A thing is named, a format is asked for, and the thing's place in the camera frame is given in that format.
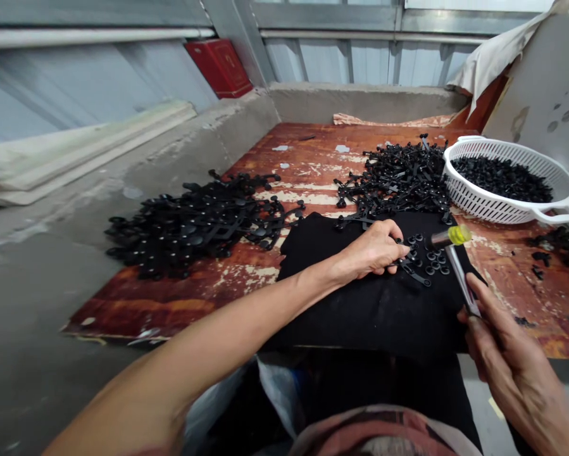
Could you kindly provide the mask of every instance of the white cloth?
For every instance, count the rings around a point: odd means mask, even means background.
[[[473,95],[468,118],[476,109],[478,97],[517,56],[522,54],[540,23],[552,14],[566,13],[569,13],[569,0],[556,1],[549,11],[491,38],[474,49],[459,72],[446,85],[448,90],[461,87]]]

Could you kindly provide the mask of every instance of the white plastic colander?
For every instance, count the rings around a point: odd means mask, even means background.
[[[552,202],[526,203],[483,190],[453,168],[451,160],[465,156],[510,159],[512,163],[528,166],[529,172],[546,178],[546,184],[553,190]],[[489,222],[502,224],[519,224],[533,219],[548,224],[569,222],[569,173],[552,158],[512,142],[487,139],[484,136],[461,136],[458,142],[445,151],[444,159],[443,174],[449,176],[447,187],[451,199],[464,211]],[[551,209],[561,209],[566,213],[553,216],[544,214]]]

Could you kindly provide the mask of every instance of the red box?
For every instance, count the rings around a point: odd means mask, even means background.
[[[240,98],[253,89],[229,40],[188,42],[185,48],[219,98]]]

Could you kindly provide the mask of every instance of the worn wooden board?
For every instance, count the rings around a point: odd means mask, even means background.
[[[316,211],[336,217],[353,213],[354,208],[335,207],[338,198],[333,178],[344,180],[349,171],[362,171],[366,161],[363,150],[386,141],[415,143],[424,132],[431,143],[439,144],[444,143],[445,136],[452,144],[459,136],[476,134],[461,129],[283,123],[262,138],[230,172],[277,172],[282,180],[258,197],[276,194],[286,209],[302,199],[307,214]],[[300,141],[311,135],[315,138]],[[338,152],[339,145],[349,151]],[[515,315],[535,325],[527,330],[539,339],[550,357],[569,358],[569,269],[553,260],[544,281],[539,282],[531,272],[534,260],[530,254],[535,249],[524,241],[547,229],[536,222],[493,225],[459,211],[455,211],[455,217],[475,233],[468,245],[470,259],[498,297]],[[205,259],[195,264],[192,275],[184,281],[138,281],[135,268],[124,268],[71,317],[63,330],[87,337],[172,337],[215,309],[273,283],[278,276],[282,259],[279,246],[283,241],[284,237],[269,252],[241,242],[230,258]]]

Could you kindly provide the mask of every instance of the left hand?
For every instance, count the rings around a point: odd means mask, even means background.
[[[389,264],[407,255],[410,248],[397,244],[395,239],[404,239],[403,232],[393,220],[373,223],[362,236],[336,255],[341,265],[341,279],[349,283],[362,279],[370,272],[382,275],[385,270],[395,274],[397,267]]]

